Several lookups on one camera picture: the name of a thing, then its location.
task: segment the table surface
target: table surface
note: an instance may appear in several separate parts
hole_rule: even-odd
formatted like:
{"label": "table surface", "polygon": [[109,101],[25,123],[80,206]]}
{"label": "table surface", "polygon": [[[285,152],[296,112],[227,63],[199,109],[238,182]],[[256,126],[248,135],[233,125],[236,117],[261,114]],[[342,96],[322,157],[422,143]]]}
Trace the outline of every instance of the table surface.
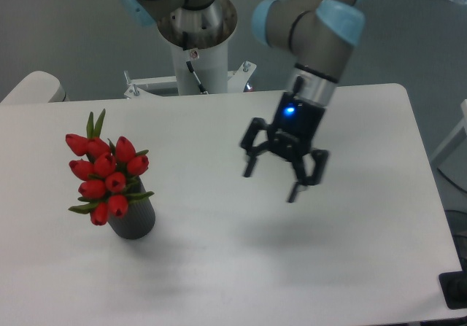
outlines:
{"label": "table surface", "polygon": [[[0,315],[6,325],[374,325],[465,316],[459,271],[400,85],[339,88],[315,138],[323,183],[286,203],[290,165],[243,178],[238,146],[280,92],[0,107]],[[66,133],[150,149],[153,231],[138,241],[66,209],[80,181]]]}

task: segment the tulip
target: tulip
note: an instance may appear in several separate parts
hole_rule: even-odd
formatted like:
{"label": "tulip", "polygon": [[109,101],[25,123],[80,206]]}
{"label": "tulip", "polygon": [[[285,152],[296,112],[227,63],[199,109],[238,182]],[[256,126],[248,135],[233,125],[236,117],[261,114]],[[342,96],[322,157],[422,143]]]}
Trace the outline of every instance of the tulip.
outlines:
{"label": "tulip", "polygon": [[115,146],[115,157],[120,162],[127,163],[135,158],[136,150],[133,144],[124,136],[118,138],[117,145]]}
{"label": "tulip", "polygon": [[76,156],[83,156],[88,151],[88,140],[77,134],[66,134],[65,141]]}
{"label": "tulip", "polygon": [[107,152],[110,152],[110,146],[100,140],[100,138],[92,138],[89,140],[88,153],[95,159]]}
{"label": "tulip", "polygon": [[112,193],[120,193],[126,186],[126,178],[122,173],[116,171],[105,179],[105,186]]}
{"label": "tulip", "polygon": [[134,159],[132,159],[130,162],[128,162],[126,166],[126,170],[131,175],[139,176],[147,170],[148,166],[149,166],[149,160],[147,159],[147,156],[142,155],[142,156],[137,156]]}
{"label": "tulip", "polygon": [[101,202],[96,209],[90,213],[90,221],[94,225],[105,225],[107,219],[109,218],[109,211],[107,209],[107,204]]}
{"label": "tulip", "polygon": [[107,201],[110,212],[118,217],[123,217],[128,211],[128,200],[124,195],[113,195]]}
{"label": "tulip", "polygon": [[103,177],[107,178],[110,174],[115,171],[117,163],[115,157],[110,152],[105,152],[96,159],[94,162],[94,172]]}
{"label": "tulip", "polygon": [[93,200],[104,197],[107,189],[102,180],[88,180],[81,184],[78,191],[83,197]]}
{"label": "tulip", "polygon": [[94,166],[91,162],[86,160],[72,160],[69,163],[70,168],[74,175],[81,180],[89,180],[89,174],[94,173]]}

